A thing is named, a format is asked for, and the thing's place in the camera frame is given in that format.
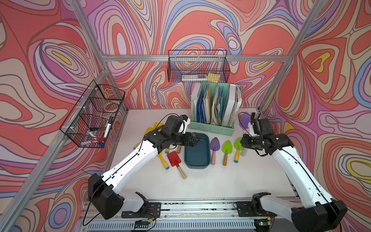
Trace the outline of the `green trowel yellow handle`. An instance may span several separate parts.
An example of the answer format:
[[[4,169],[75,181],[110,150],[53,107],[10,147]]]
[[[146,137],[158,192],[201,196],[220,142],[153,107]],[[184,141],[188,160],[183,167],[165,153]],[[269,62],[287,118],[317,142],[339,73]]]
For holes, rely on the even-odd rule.
[[[243,145],[241,143],[241,140],[242,140],[242,138],[239,137],[234,142],[234,148],[236,149],[236,154],[235,154],[235,158],[234,158],[234,162],[235,163],[238,163],[239,162],[240,153],[244,150],[244,147],[243,147]]]

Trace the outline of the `purple trowel pink handle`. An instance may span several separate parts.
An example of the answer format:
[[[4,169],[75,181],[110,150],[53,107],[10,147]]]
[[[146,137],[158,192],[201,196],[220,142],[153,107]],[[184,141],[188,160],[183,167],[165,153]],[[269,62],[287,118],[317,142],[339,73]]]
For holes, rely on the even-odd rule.
[[[241,112],[238,115],[239,120],[239,126],[241,127],[243,134],[246,134],[249,132],[249,125],[251,122],[251,116],[247,112]]]
[[[216,152],[220,150],[220,142],[217,137],[211,140],[210,149],[212,150],[211,165],[215,165]]]

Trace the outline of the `green trowel wooden handle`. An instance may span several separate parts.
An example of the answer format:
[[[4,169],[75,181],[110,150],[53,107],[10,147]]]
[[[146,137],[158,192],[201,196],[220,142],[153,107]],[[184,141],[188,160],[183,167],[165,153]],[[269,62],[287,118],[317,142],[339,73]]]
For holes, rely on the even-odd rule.
[[[231,154],[233,151],[233,146],[230,140],[227,140],[223,145],[222,145],[222,152],[224,153],[224,158],[223,158],[223,166],[227,166],[228,162],[228,155]]]

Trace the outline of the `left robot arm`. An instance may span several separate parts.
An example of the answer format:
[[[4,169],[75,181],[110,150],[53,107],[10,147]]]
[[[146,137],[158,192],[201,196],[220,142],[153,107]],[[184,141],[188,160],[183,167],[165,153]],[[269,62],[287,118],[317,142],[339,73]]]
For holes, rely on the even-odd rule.
[[[200,138],[187,132],[191,119],[186,115],[168,114],[164,125],[147,132],[140,145],[123,161],[102,175],[88,179],[89,203],[104,219],[111,219],[124,205],[121,191],[128,180],[147,162],[170,146],[195,147]]]

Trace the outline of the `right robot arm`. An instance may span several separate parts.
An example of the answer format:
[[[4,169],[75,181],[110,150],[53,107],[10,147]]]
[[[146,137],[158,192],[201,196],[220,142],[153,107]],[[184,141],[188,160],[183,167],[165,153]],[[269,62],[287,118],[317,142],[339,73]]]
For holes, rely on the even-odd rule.
[[[348,211],[346,204],[333,198],[320,185],[289,137],[284,133],[275,134],[268,119],[256,119],[251,114],[241,145],[272,156],[285,171],[301,201],[295,204],[268,192],[256,193],[251,201],[254,214],[276,214],[292,222],[299,232],[326,232],[341,226],[341,220]]]

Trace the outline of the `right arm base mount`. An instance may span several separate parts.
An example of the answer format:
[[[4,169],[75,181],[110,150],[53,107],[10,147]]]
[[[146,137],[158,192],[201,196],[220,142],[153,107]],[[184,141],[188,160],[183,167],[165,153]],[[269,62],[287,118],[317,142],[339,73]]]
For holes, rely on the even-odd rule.
[[[268,192],[256,193],[250,201],[235,202],[233,205],[238,211],[239,217],[276,217],[276,214],[264,210],[260,203],[263,196],[270,195]]]

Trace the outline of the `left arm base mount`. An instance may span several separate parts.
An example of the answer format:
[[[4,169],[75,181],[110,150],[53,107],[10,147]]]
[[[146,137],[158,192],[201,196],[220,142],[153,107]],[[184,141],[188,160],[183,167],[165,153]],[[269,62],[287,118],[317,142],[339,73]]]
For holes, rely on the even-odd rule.
[[[119,198],[123,200],[122,218],[158,218],[161,214],[161,202],[149,201],[138,191],[124,192]]]

